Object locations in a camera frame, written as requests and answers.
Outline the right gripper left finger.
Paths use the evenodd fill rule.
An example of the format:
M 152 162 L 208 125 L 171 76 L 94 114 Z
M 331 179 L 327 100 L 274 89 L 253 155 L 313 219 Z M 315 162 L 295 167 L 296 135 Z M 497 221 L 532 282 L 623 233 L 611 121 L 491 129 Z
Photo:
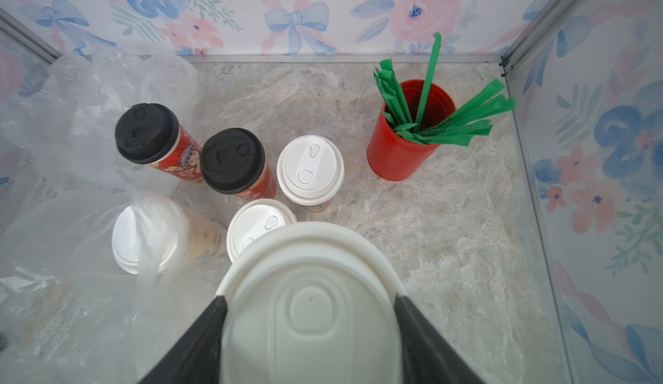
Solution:
M 228 304 L 217 296 L 139 383 L 219 383 Z

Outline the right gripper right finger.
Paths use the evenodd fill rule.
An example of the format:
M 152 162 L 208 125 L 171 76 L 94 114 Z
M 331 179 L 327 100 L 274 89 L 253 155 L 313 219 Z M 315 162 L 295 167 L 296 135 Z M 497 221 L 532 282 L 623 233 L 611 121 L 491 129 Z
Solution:
M 404 383 L 484 384 L 409 297 L 398 296 L 394 311 L 402 337 Z

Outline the clear plastic carrier bag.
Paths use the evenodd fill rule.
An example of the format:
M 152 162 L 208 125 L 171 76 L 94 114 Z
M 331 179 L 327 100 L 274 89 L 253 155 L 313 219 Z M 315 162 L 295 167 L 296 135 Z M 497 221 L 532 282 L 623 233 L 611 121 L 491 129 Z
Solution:
M 112 229 L 152 193 L 73 191 L 18 217 L 1 238 L 1 380 L 136 383 L 212 302 L 225 252 L 136 275 L 112 254 Z

